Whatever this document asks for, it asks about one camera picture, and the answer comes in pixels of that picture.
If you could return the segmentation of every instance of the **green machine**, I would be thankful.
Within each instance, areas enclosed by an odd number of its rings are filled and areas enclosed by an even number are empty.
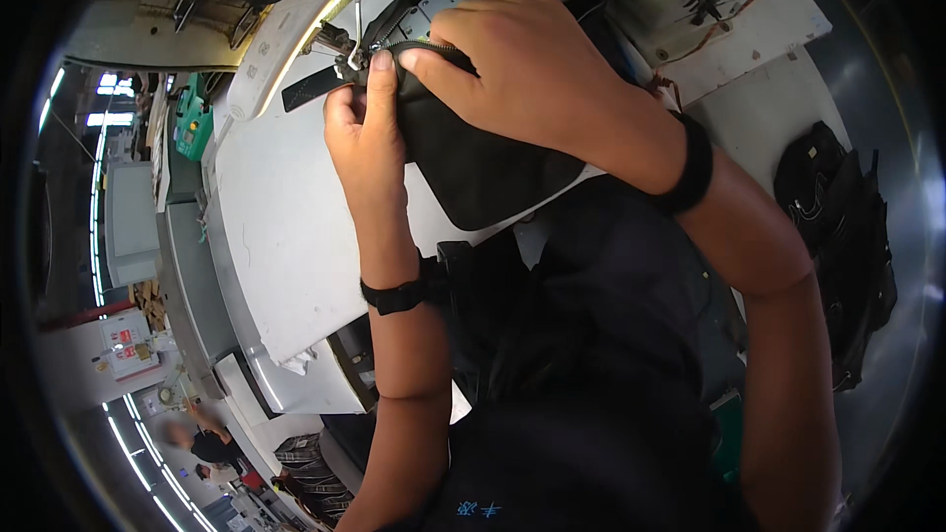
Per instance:
[[[214,106],[207,101],[203,76],[193,72],[178,99],[177,124],[174,126],[175,149],[190,160],[201,160],[207,140],[214,131]]]

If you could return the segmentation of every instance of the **hand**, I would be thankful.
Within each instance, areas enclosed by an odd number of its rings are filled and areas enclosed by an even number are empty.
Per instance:
[[[371,60],[366,94],[356,98],[342,87],[325,98],[325,145],[355,221],[361,278],[374,289],[417,277],[396,90],[394,58],[385,50]]]
[[[468,124],[569,153],[651,194],[679,179],[682,125],[621,80],[560,0],[464,0],[433,18],[431,42],[459,48],[479,78],[430,50],[401,53],[400,63]]]

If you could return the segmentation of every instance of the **right hand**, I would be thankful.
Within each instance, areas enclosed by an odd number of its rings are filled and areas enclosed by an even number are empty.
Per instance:
[[[621,80],[560,0],[464,0],[433,18],[431,42],[459,48],[479,78],[431,50],[408,50],[400,63],[467,124],[571,154],[651,194],[676,184],[682,125]]]

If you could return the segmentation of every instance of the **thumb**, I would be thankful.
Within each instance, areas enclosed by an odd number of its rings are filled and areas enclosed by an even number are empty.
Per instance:
[[[439,53],[424,48],[407,50],[398,59],[424,87],[461,118],[465,119],[472,112],[482,90],[479,78],[450,64]]]
[[[368,71],[368,103],[364,111],[365,126],[396,127],[396,93],[395,58],[387,50],[381,50],[371,58],[371,68]]]

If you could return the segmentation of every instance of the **black backpack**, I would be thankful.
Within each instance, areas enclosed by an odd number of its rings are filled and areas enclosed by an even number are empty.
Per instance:
[[[775,175],[775,199],[814,260],[834,392],[861,382],[870,336],[897,302],[878,159],[875,150],[870,170],[861,174],[857,150],[845,152],[831,128],[818,122],[788,145]]]

